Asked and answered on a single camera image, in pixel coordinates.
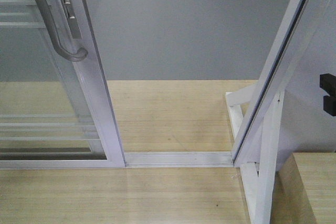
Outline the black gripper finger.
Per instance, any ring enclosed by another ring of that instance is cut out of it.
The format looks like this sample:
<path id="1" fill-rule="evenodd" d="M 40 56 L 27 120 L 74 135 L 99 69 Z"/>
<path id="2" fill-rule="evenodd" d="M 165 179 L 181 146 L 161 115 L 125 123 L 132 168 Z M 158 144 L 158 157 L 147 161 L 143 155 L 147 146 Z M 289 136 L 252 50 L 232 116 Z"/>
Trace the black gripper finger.
<path id="1" fill-rule="evenodd" d="M 323 110 L 331 116 L 336 116 L 336 98 L 325 95 L 323 97 Z"/>
<path id="2" fill-rule="evenodd" d="M 319 86 L 323 89 L 329 96 L 335 97 L 336 90 L 336 76 L 325 73 L 320 75 Z"/>

